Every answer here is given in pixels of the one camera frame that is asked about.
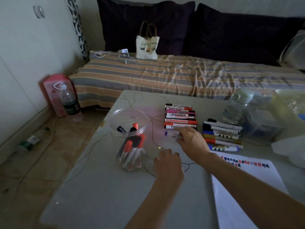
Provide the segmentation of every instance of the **striped bedsheet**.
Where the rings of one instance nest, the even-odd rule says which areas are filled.
[[[227,100],[237,88],[265,95],[275,89],[305,90],[305,74],[292,68],[214,61],[191,56],[158,56],[118,60],[118,53],[91,61],[70,76],[81,107],[111,108],[123,90]]]

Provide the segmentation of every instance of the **patterned curtain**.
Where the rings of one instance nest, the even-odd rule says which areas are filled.
[[[67,0],[67,4],[72,15],[74,29],[78,37],[79,46],[85,62],[90,61],[90,47],[85,40],[84,30],[81,25],[81,16],[78,8],[78,0]]]

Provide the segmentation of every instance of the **canvas tote bag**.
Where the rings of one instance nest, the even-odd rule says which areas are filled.
[[[142,27],[144,25],[144,23],[147,23],[147,30],[146,30],[146,36],[145,38],[143,38],[141,36],[141,32],[142,32]],[[149,26],[152,25],[155,27],[155,34],[154,36],[151,34],[150,28]],[[137,53],[135,55],[135,57],[137,59],[157,59],[158,55],[156,53],[156,49],[159,43],[159,38],[157,36],[157,28],[153,23],[148,24],[147,21],[143,21],[141,28],[140,28],[140,32],[139,35],[137,35],[137,39],[136,39],[136,47],[137,47]]]

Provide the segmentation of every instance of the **tiled floor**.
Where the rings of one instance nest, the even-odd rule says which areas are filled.
[[[37,220],[106,114],[86,108],[81,122],[69,118],[55,122],[52,116],[43,125],[51,129],[46,138],[29,153],[13,155],[0,166],[0,228],[51,228],[37,225]],[[52,140],[43,152],[54,122]]]

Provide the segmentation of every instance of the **gray table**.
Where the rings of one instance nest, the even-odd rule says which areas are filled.
[[[123,228],[146,197],[155,178],[141,170],[128,172],[115,162],[117,149],[114,147],[117,145],[107,134],[107,119],[117,109],[129,106],[139,108],[152,117],[161,115],[165,113],[166,103],[192,105],[198,122],[208,118],[221,120],[227,105],[227,101],[222,100],[124,91],[83,151],[77,165],[54,194],[41,216],[41,222],[73,229]],[[148,124],[145,140],[147,155],[144,165],[147,170],[154,173],[153,158],[158,155],[159,147],[171,148],[180,153],[182,162],[191,163],[176,142],[164,139],[162,122],[152,122]],[[260,142],[244,140],[247,142],[243,143],[244,149],[239,154],[271,160],[289,194],[304,203],[305,170],[295,167],[286,157],[274,154],[270,147],[257,146]],[[184,170],[188,168],[188,165],[182,166]],[[164,228],[217,227],[211,176],[197,164],[192,164],[185,172],[185,181],[166,217]]]

